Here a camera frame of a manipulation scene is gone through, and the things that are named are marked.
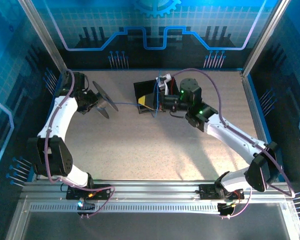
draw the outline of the black bracket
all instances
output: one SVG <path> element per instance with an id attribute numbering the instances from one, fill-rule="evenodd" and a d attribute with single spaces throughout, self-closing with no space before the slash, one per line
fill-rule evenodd
<path id="1" fill-rule="evenodd" d="M 243 189 L 238 189 L 234 192 L 228 193 L 225 197 L 219 195 L 216 191 L 214 184 L 200 184 L 199 190 L 196 190 L 195 193 L 200 195 L 200 200 L 238 200 L 239 197 L 241 200 L 245 199 Z"/>
<path id="2" fill-rule="evenodd" d="M 110 184 L 94 184 L 94 189 L 100 189 L 105 187 L 110 187 Z M 80 200 L 80 198 L 84 198 L 87 200 L 108 200 L 111 195 L 110 189 L 105 189 L 98 191 L 94 196 L 89 197 L 89 194 L 94 194 L 95 191 L 85 191 L 80 190 L 75 187 L 68 186 L 68 190 L 66 191 L 66 197 L 67 200 Z"/>

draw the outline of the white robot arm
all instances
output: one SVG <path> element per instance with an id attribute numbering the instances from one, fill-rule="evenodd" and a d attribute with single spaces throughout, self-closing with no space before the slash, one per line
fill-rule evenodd
<path id="1" fill-rule="evenodd" d="M 77 111 L 85 114 L 92 107 L 96 107 L 104 117 L 109 118 L 105 111 L 105 106 L 110 104 L 114 109 L 118 109 L 110 97 L 95 82 L 93 84 L 98 90 L 97 94 L 91 90 L 87 91 L 87 89 L 84 89 L 85 78 L 84 74 L 76 72 L 73 94 L 58 110 L 52 126 L 49 128 L 48 123 L 53 113 L 59 108 L 61 101 L 68 93 L 67 91 L 69 91 L 69 83 L 63 83 L 63 87 L 56 96 L 54 108 L 46 125 L 37 137 L 28 140 L 27 150 L 30 154 L 30 159 L 32 159 L 34 172 L 47 176 L 44 141 L 47 136 L 47 130 L 50 130 L 48 161 L 51 175 L 69 183 L 70 186 L 92 189 L 93 180 L 91 175 L 81 171 L 73 164 L 72 156 L 65 145 L 66 132 L 72 116 Z M 168 95 L 167 82 L 171 79 L 172 77 L 169 74 L 157 79 L 161 92 L 159 102 L 154 104 L 159 104 L 162 110 L 170 110 L 172 112 L 186 111 L 185 118 L 193 127 L 219 139 L 236 151 L 249 164 L 247 168 L 235 172 L 225 172 L 215 181 L 214 189 L 219 199 L 226 199 L 229 193 L 240 189 L 245 190 L 249 187 L 264 192 L 279 175 L 278 169 L 264 152 L 275 158 L 278 148 L 277 144 L 274 142 L 266 144 L 246 134 L 226 119 L 222 118 L 223 121 L 221 121 L 218 111 L 202 101 L 201 88 L 195 79 L 187 78 L 182 80 L 180 83 L 180 94 Z"/>

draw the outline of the yellow object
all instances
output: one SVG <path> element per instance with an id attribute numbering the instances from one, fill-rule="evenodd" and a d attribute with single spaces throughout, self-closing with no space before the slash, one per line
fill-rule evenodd
<path id="1" fill-rule="evenodd" d="M 154 111 L 153 108 L 146 105 L 146 95 L 144 95 L 144 96 L 142 96 L 138 99 L 138 104 L 141 104 L 142 106 L 145 106 L 146 108 L 151 109 L 152 111 Z"/>
<path id="2" fill-rule="evenodd" d="M 144 106 L 145 103 L 146 103 L 146 95 L 144 95 L 138 99 L 138 104 L 141 104 Z"/>

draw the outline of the gear logo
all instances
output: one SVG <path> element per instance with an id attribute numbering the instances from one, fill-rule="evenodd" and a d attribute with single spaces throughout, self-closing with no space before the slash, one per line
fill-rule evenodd
<path id="1" fill-rule="evenodd" d="M 151 15 L 156 18 L 164 14 L 170 14 L 171 10 L 176 10 L 176 5 L 181 4 L 180 0 L 134 0 L 134 9 L 147 17 Z"/>

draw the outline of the glass panel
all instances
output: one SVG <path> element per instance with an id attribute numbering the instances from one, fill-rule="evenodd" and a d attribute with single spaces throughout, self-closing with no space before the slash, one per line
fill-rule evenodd
<path id="1" fill-rule="evenodd" d="M 288 5 L 251 77 L 270 138 L 281 146 L 285 171 L 300 183 L 300 0 Z M 272 104 L 268 109 L 266 101 Z"/>
<path id="2" fill-rule="evenodd" d="M 22 185 L 32 176 L 22 158 L 27 159 L 27 139 L 42 128 L 53 98 L 43 79 L 47 68 L 59 77 L 18 1 L 0 0 L 0 239 Z"/>
<path id="3" fill-rule="evenodd" d="M 33 2 L 69 68 L 240 69 L 277 0 Z"/>

